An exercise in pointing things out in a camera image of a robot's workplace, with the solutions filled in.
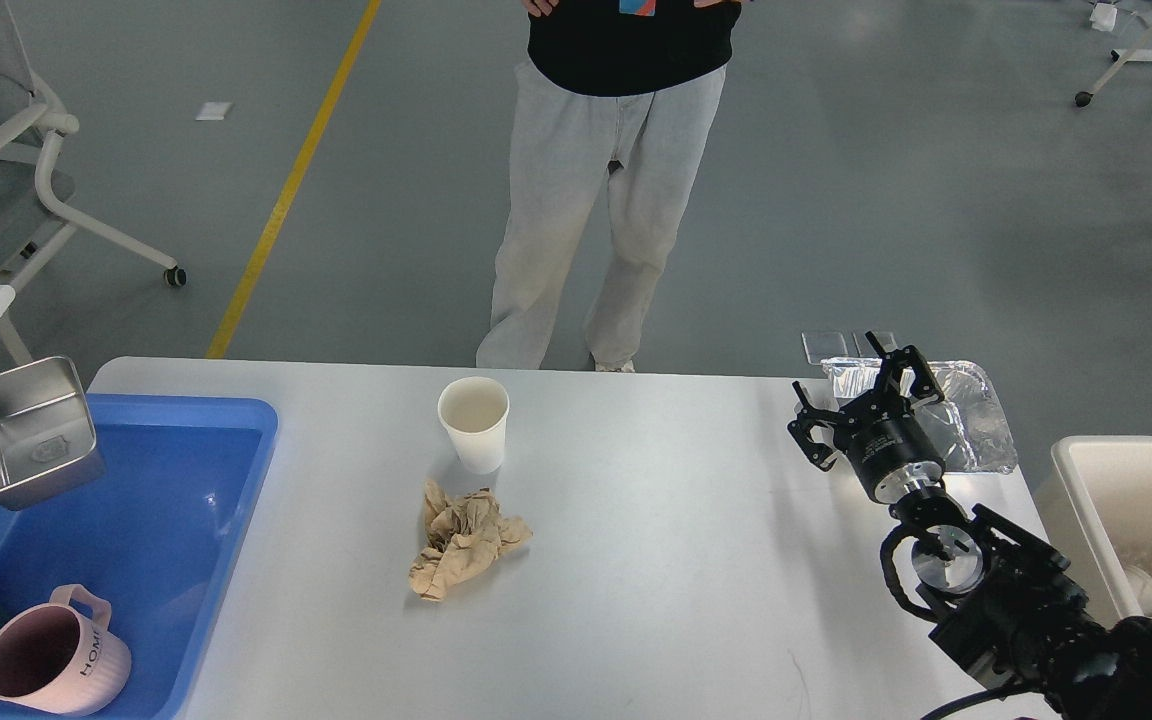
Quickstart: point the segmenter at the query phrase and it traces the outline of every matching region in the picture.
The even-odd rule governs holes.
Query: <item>mug handle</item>
[[[51,591],[51,598],[47,602],[55,602],[56,605],[70,605],[74,600],[83,602],[92,609],[92,623],[103,630],[109,629],[109,619],[114,616],[113,606],[109,606],[108,600],[101,600],[101,598],[93,596],[86,588],[79,584],[73,585],[60,585],[60,588]]]

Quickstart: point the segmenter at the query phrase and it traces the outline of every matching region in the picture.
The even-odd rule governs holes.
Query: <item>logo on shirt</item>
[[[655,14],[655,0],[621,0],[621,13],[650,18]]]

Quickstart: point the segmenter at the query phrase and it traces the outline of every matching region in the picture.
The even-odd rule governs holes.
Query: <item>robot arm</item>
[[[1069,560],[1059,551],[986,506],[969,518],[946,492],[945,461],[914,418],[916,407],[945,397],[931,367],[912,346],[886,351],[873,333],[865,338],[882,357],[874,387],[829,411],[794,384],[801,408],[788,432],[821,470],[835,450],[844,454],[870,500],[897,521],[879,550],[896,604],[932,623],[932,642],[987,688],[978,700],[1039,692],[1066,720],[1152,717],[1152,620],[1106,630],[1085,612],[1087,593],[1066,577]],[[901,391],[907,369],[910,397]],[[812,438],[816,429],[833,430],[833,447]],[[914,539],[924,605],[896,574],[893,556],[905,539]]]

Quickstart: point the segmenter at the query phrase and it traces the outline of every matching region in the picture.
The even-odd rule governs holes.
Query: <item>black t-shirt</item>
[[[654,92],[726,65],[740,8],[657,0],[655,15],[636,17],[621,13],[620,0],[562,0],[531,18],[526,53],[554,85],[577,94]]]

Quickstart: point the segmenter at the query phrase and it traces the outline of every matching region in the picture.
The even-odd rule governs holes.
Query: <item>yellow floor line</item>
[[[247,302],[251,300],[252,290],[256,288],[256,281],[259,281],[260,273],[265,270],[270,251],[274,250],[278,233],[283,229],[283,220],[287,219],[288,210],[291,210],[291,203],[296,200],[296,192],[301,190],[301,181],[305,179],[305,173],[310,169],[310,161],[314,160],[314,151],[319,149],[319,141],[323,138],[323,131],[328,127],[328,120],[332,119],[332,113],[340,99],[340,91],[344,90],[344,82],[349,78],[353,61],[358,55],[362,41],[366,40],[371,22],[376,18],[376,10],[379,9],[380,0],[371,0],[367,3],[367,9],[362,14],[358,28],[353,32],[349,47],[344,51],[344,58],[340,58],[338,74],[332,78],[332,86],[328,88],[328,93],[319,106],[319,114],[316,115],[314,123],[310,126],[310,132],[305,136],[305,143],[302,143],[301,151],[296,154],[296,162],[291,165],[291,174],[287,176],[287,182],[283,182],[283,191],[279,194],[274,210],[270,211],[270,219],[265,223],[264,232],[260,233],[260,242],[256,243],[251,259],[247,260],[247,270],[243,270],[243,276],[238,280],[238,288],[234,290],[234,296],[229,300],[225,317],[220,319],[220,327],[215,328],[215,335],[211,338],[211,347],[207,347],[205,356],[210,359],[223,357],[225,351],[229,350],[229,342],[234,340],[234,331],[237,331],[238,320],[243,318]]]

